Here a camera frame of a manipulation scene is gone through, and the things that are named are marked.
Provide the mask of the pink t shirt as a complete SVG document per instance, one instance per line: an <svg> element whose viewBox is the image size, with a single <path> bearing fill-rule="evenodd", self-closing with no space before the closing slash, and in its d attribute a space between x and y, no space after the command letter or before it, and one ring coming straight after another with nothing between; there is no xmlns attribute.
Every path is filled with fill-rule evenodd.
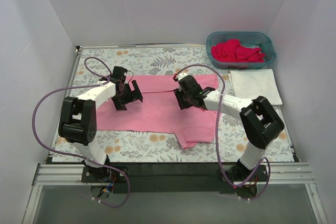
<svg viewBox="0 0 336 224"><path fill-rule="evenodd" d="M143 100L127 104L125 111L116 110L112 101L105 102L97 110L99 131L173 133L183 149L213 141L217 113L195 107L181 110L172 76L142 75L135 80Z"/></svg>

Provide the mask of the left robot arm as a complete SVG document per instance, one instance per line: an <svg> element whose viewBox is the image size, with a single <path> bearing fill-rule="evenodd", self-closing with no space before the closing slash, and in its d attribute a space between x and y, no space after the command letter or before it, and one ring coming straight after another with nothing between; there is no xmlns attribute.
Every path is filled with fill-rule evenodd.
<svg viewBox="0 0 336 224"><path fill-rule="evenodd" d="M95 139L97 133L96 111L109 99L117 111L126 111L126 105L136 100L143 101L135 80L131 90L126 81L128 70L116 66L106 78L99 80L94 87L77 97L65 97L60 115L58 134L73 145L82 155L82 163L95 179L106 182L112 171L101 166L109 165L108 156Z"/></svg>

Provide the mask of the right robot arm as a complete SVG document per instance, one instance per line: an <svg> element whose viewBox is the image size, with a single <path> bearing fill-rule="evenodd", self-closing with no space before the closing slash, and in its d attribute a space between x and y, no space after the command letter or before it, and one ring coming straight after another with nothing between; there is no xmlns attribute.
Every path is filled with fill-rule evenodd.
<svg viewBox="0 0 336 224"><path fill-rule="evenodd" d="M265 160L267 148L285 128L270 102L263 96L249 100L224 95L211 87L202 88L186 73L175 74L173 79L179 84L174 94L181 109L196 107L217 112L217 118L225 114L241 120L248 139L247 147L229 170L225 170L222 163L219 163L219 170L227 180L251 179Z"/></svg>

